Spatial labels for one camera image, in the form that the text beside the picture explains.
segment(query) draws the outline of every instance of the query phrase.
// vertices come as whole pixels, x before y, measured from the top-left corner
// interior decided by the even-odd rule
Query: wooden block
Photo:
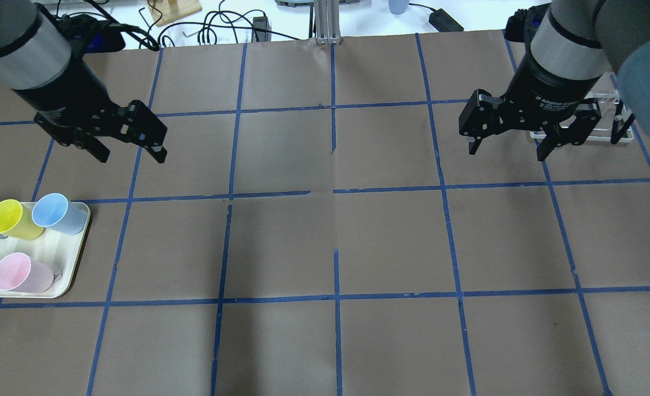
[[[202,11],[199,0],[155,0],[156,3],[154,3],[154,0],[146,0],[146,2],[158,8],[163,13],[163,17],[161,17],[161,13],[149,7],[154,22],[159,21],[156,23],[157,26],[168,25],[169,23],[176,22],[176,20]]]

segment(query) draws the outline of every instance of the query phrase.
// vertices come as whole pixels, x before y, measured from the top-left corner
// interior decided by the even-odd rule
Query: tray with cups
[[[90,209],[59,193],[0,201],[0,298],[57,298],[70,288]]]

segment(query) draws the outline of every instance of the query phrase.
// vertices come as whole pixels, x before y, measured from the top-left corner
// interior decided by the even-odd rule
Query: yellow cup
[[[45,230],[31,218],[31,210],[17,200],[0,202],[0,234],[22,240],[35,240]]]

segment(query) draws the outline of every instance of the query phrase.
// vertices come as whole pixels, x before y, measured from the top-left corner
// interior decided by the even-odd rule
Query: pink cup
[[[24,253],[0,260],[0,290],[42,293],[53,283],[53,271]]]

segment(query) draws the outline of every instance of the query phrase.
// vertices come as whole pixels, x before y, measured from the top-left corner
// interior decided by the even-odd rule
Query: white floor
[[[201,13],[191,15],[183,21],[202,21],[210,10],[217,10],[220,0],[200,0],[203,10]],[[506,20],[519,8],[528,8],[533,5],[549,2],[549,0],[413,0],[413,2],[428,5],[433,8],[443,8],[465,30],[494,30],[503,29]],[[55,13],[55,0],[41,0]],[[146,0],[110,0],[103,6],[117,20],[122,23],[129,23],[146,28],[146,24],[139,15],[139,8],[146,7]],[[226,0],[222,10],[233,10],[245,13],[252,9],[261,9],[269,17],[270,25],[276,32],[291,35],[297,38],[308,37],[309,12],[307,5],[299,7],[283,7],[277,5],[274,0]],[[61,15],[63,13],[74,13],[79,11],[93,10],[93,8],[81,0],[62,0]],[[146,18],[149,13],[142,11]],[[259,16],[260,13],[252,13],[249,16]],[[340,4],[340,28],[343,36],[380,36],[380,35],[404,35],[409,33],[435,32],[428,23],[430,10],[423,7],[410,5],[402,15],[393,15],[388,10],[387,0],[359,0],[357,3]],[[196,37],[186,38],[187,35],[195,32],[199,26],[179,25],[172,27],[167,34],[174,40],[177,46],[197,45]],[[151,34],[157,37],[163,27],[154,27]],[[238,32],[239,42],[249,41],[251,31],[241,30]],[[288,40],[276,35],[272,40]],[[234,43],[234,35],[231,29],[217,29],[218,43]],[[128,48],[136,48],[136,43],[127,40]]]

